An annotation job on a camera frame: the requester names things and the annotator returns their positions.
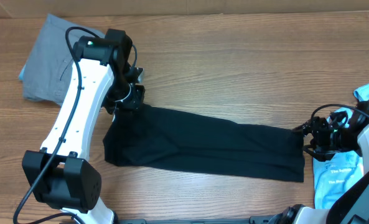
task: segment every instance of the wood grain surface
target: wood grain surface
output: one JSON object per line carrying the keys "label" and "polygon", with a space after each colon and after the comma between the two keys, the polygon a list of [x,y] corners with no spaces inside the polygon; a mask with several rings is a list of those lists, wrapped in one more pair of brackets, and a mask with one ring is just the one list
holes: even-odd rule
{"label": "wood grain surface", "polygon": [[[69,20],[127,32],[146,70],[145,102],[153,106],[293,128],[320,105],[354,105],[352,91],[369,83],[369,12]],[[43,23],[0,19],[0,223],[11,223],[29,187],[24,152],[39,149],[59,111],[24,100],[17,79]],[[304,183],[115,167],[104,161],[102,144],[110,123],[102,111],[90,163],[102,175],[105,204],[120,218],[246,218],[314,204],[309,156]],[[56,212],[31,197],[20,220]]]}

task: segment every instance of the gray cloth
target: gray cloth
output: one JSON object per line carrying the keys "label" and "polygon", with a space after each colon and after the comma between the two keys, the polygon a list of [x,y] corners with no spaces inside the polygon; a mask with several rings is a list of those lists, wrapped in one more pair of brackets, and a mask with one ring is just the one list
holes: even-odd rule
{"label": "gray cloth", "polygon": [[[50,100],[62,105],[70,84],[73,63],[65,41],[65,31],[73,26],[78,25],[51,14],[47,16],[25,66],[22,79],[24,98]],[[98,30],[84,28],[100,37],[105,36]],[[83,35],[91,36],[81,30],[71,31],[71,45]]]}

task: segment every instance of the black pants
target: black pants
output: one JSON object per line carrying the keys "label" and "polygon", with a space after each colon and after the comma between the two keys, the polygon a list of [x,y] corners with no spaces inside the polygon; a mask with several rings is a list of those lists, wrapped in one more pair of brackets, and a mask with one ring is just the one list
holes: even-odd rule
{"label": "black pants", "polygon": [[117,166],[303,182],[303,136],[143,105],[119,112],[103,142]]}

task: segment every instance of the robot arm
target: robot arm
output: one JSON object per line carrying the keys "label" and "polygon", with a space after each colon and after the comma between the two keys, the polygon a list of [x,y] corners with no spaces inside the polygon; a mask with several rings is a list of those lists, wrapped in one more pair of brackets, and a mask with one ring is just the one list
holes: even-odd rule
{"label": "robot arm", "polygon": [[136,85],[144,70],[129,65],[131,48],[131,39],[124,31],[111,29],[104,39],[83,36],[75,43],[73,53],[80,60],[82,85],[78,86],[80,76],[74,63],[70,86],[51,132],[40,152],[27,151],[22,160],[32,186],[56,149],[81,87],[64,140],[52,165],[33,190],[38,202],[74,214],[80,223],[112,224],[118,221],[116,214],[100,198],[101,175],[88,160],[91,135],[100,108],[105,107],[110,114],[115,110],[132,111],[139,108],[144,98],[144,87]]}
{"label": "robot arm", "polygon": [[[350,119],[346,112],[331,113],[331,122],[314,116],[319,109],[328,106],[342,106],[355,112]],[[321,106],[313,112],[310,120],[294,131],[301,131],[304,136],[313,135],[314,138],[303,150],[318,161],[331,160],[336,153],[356,151],[363,156],[364,174],[369,171],[369,100],[359,102],[356,108],[346,105]]]}

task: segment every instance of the black joint housing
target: black joint housing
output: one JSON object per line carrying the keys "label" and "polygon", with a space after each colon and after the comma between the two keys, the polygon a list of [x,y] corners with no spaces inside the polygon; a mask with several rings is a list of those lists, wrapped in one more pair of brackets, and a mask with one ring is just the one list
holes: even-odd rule
{"label": "black joint housing", "polygon": [[[357,109],[369,115],[369,100],[361,101],[357,104]],[[363,114],[354,111],[352,118],[349,121],[349,130],[353,133],[360,133],[365,126],[369,124],[369,119]]]}
{"label": "black joint housing", "polygon": [[114,100],[125,98],[129,93],[129,83],[124,73],[129,71],[128,63],[132,40],[123,30],[108,29],[105,38],[82,36],[73,45],[73,51],[79,60],[82,58],[100,61],[100,65],[110,65],[114,82],[108,97]]}
{"label": "black joint housing", "polygon": [[[26,151],[22,168],[30,185],[40,174],[50,154]],[[56,155],[33,193],[51,208],[72,208],[82,213],[93,209],[101,192],[101,175],[84,159]]]}

